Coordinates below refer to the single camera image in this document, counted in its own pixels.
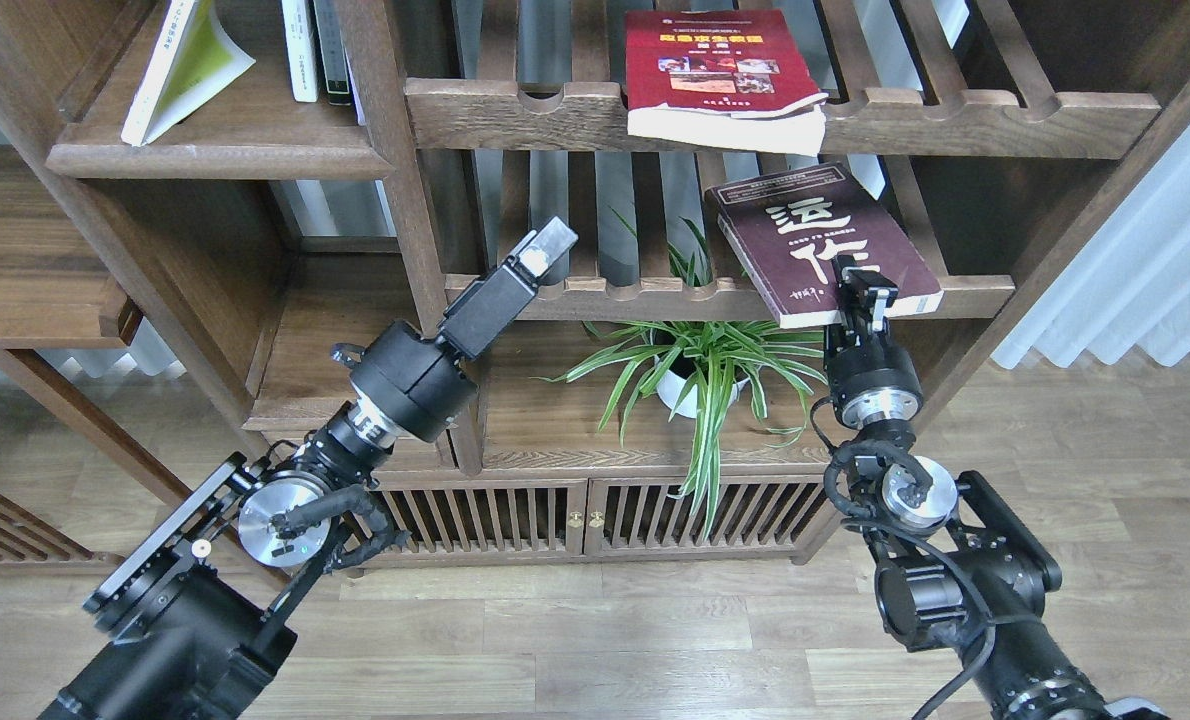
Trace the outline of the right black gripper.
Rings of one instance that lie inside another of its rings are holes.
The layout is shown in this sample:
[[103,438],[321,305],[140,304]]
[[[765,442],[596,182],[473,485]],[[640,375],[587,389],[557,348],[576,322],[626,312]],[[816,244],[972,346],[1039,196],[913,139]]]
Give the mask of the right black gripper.
[[825,374],[837,420],[863,430],[878,421],[909,425],[923,406],[923,393],[906,348],[892,342],[887,311],[898,298],[895,284],[879,284],[879,273],[838,267],[843,323],[825,338]]

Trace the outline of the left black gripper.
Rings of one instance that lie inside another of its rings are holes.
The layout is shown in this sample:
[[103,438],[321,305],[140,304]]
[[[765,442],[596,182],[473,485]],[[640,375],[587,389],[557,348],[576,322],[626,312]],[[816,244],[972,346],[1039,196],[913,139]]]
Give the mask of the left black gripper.
[[367,443],[393,442],[403,433],[436,442],[477,392],[461,361],[486,352],[577,240],[559,217],[530,231],[514,248],[519,265],[499,265],[476,278],[445,309],[436,337],[422,338],[397,320],[368,348],[334,345],[331,356],[347,367],[359,397],[339,413],[349,428]]

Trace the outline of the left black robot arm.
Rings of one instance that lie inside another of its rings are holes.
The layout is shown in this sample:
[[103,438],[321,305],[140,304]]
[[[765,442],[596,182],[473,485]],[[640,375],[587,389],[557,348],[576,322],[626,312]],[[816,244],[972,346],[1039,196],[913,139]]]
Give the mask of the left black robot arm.
[[531,231],[445,309],[434,337],[393,323],[336,345],[357,400],[284,461],[233,453],[86,601],[109,643],[46,719],[234,719],[278,674],[287,620],[317,580],[408,539],[374,496],[400,436],[434,442],[476,384],[461,368],[536,299],[575,245],[560,219]]

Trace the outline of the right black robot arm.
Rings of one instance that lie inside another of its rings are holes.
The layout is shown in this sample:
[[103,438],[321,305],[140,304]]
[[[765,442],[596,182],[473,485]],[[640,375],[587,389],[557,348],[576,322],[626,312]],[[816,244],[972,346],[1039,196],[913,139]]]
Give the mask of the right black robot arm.
[[856,436],[833,447],[823,492],[873,556],[884,630],[906,650],[962,660],[917,716],[975,682],[996,719],[1161,719],[1147,700],[1106,700],[1058,647],[1042,612],[1060,566],[983,475],[952,477],[912,453],[921,387],[889,333],[897,287],[850,255],[833,265],[843,320],[825,337],[825,372]]

